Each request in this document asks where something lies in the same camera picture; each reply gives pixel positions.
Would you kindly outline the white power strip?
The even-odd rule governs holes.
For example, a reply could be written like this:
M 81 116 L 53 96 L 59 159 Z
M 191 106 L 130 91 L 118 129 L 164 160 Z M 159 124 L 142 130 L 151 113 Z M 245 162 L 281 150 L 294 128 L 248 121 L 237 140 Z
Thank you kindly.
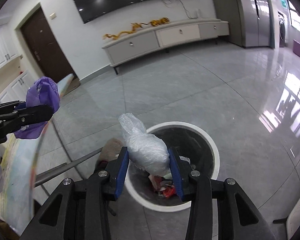
M 201 18 L 200 10 L 196 9 L 194 15 L 195 15 L 195 18 Z

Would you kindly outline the white black trash bin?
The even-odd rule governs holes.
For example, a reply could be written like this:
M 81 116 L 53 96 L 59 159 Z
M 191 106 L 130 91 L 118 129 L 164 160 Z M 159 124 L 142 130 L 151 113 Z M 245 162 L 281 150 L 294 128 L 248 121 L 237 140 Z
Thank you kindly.
M 189 158 L 191 167 L 211 179 L 217 179 L 220 167 L 218 148 L 213 139 L 200 127 L 181 121 L 163 122 L 147 129 L 162 139 L 168 148 L 176 147 L 179 155 Z M 166 199 L 154 192 L 148 173 L 129 164 L 125 187 L 130 196 L 143 207 L 172 213 L 190 208 L 176 195 Z

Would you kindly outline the brown door mat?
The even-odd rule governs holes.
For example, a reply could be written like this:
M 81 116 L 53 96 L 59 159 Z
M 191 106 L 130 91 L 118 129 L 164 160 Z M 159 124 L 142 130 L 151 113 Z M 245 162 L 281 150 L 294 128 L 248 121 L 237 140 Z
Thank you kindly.
M 81 85 L 81 83 L 80 83 L 79 79 L 76 77 L 75 79 L 73 79 L 71 81 L 71 83 L 68 86 L 68 88 L 66 89 L 64 95 L 71 93 L 73 90 L 77 89 L 80 85 Z

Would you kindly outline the golden dragon ornament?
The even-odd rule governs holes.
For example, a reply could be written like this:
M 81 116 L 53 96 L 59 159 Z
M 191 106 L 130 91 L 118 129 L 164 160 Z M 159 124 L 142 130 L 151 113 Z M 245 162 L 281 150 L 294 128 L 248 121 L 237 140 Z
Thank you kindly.
M 151 20 L 150 22 L 148 23 L 131 23 L 131 29 L 130 30 L 123 30 L 121 32 L 119 32 L 118 34 L 104 34 L 102 36 L 102 39 L 105 40 L 107 38 L 109 39 L 112 39 L 112 40 L 117 40 L 120 38 L 121 35 L 124 35 L 124 34 L 134 34 L 136 33 L 139 29 L 142 29 L 143 26 L 152 26 L 152 27 L 157 27 L 157 26 L 160 26 L 160 25 L 163 25 L 163 24 L 169 24 L 170 23 L 170 19 L 167 18 L 167 17 L 163 17 L 163 18 L 160 18 L 158 20 Z

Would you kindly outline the dark brown entrance door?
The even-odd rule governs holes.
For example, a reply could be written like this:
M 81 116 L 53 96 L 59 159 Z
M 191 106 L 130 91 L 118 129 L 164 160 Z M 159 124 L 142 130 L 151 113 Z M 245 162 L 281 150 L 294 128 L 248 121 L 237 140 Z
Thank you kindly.
M 69 74 L 77 75 L 61 50 L 52 30 L 39 8 L 21 26 L 24 40 L 43 74 L 58 83 Z

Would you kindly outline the beige wall switch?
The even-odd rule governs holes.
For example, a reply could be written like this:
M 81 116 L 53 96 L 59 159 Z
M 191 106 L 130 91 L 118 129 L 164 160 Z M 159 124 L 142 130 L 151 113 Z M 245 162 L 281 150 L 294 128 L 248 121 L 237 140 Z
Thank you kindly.
M 56 13 L 54 12 L 54 13 L 52 13 L 51 15 L 50 15 L 50 19 L 51 20 L 53 20 L 54 18 L 56 18 L 57 17 L 57 15 L 56 15 Z

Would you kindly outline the grey double door refrigerator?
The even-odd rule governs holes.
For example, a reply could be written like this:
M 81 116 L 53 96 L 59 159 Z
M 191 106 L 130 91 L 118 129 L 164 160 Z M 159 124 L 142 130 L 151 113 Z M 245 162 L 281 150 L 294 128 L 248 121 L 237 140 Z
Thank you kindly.
M 279 48 L 279 17 L 275 0 L 237 0 L 244 48 Z

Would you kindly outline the white grey TV stand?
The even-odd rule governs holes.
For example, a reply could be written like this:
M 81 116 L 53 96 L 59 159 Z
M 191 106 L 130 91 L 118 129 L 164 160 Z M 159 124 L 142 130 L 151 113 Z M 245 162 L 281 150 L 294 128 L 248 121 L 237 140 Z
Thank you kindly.
M 175 21 L 149 27 L 105 44 L 110 66 L 119 65 L 181 44 L 215 39 L 230 35 L 229 22 L 216 18 Z

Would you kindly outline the purple plastic bag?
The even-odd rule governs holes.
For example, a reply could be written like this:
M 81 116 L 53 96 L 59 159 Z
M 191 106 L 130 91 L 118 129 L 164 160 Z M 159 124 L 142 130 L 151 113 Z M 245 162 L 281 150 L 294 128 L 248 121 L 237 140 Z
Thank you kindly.
M 49 105 L 53 112 L 57 112 L 60 105 L 58 86 L 51 78 L 41 77 L 27 91 L 25 107 L 34 107 L 38 105 Z M 18 139 L 37 139 L 42 133 L 46 122 L 32 124 L 22 127 L 14 132 Z

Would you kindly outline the landscape print coffee table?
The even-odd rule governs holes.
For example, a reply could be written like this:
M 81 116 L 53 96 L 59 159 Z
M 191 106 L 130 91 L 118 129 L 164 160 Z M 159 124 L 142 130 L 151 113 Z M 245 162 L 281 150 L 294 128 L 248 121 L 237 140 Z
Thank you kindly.
M 4 143 L 2 159 L 4 188 L 0 193 L 0 219 L 21 235 L 34 213 L 33 189 L 39 148 L 43 143 L 51 119 L 37 139 L 21 140 L 13 134 Z

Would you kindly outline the white upper wall cabinet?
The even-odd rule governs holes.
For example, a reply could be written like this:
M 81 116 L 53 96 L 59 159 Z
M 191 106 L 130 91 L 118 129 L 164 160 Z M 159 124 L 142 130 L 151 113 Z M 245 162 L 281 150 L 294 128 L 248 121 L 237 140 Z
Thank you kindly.
M 5 66 L 7 63 L 19 57 L 20 53 L 18 52 L 11 32 L 8 28 L 8 25 L 4 24 L 0 26 L 0 68 Z

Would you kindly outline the purple box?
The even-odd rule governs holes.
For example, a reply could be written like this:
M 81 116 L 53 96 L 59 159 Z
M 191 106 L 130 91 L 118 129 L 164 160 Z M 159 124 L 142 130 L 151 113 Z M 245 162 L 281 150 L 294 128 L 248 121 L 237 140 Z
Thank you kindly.
M 300 42 L 293 40 L 293 53 L 300 57 Z

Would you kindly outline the washing machine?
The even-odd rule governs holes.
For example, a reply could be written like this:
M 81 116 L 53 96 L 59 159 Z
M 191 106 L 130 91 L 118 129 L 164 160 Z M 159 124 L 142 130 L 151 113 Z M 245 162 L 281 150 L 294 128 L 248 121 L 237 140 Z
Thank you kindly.
M 278 11 L 279 17 L 279 46 L 288 46 L 289 21 L 288 16 L 281 11 Z

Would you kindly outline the red snack bag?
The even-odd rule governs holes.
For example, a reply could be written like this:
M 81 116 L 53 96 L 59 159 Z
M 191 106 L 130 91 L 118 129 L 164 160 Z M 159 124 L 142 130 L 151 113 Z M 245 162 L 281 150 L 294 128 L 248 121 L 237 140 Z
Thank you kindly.
M 170 199 L 176 195 L 176 190 L 174 185 L 164 185 L 156 193 L 162 199 Z

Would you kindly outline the beige knitted slipper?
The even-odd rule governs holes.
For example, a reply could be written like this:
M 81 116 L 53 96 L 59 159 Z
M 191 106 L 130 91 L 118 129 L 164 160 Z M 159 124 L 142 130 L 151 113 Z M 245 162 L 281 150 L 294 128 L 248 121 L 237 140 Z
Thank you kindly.
M 116 138 L 109 139 L 106 142 L 106 144 L 102 147 L 97 162 L 110 162 L 112 160 L 117 159 L 123 146 L 124 144 L 121 140 Z

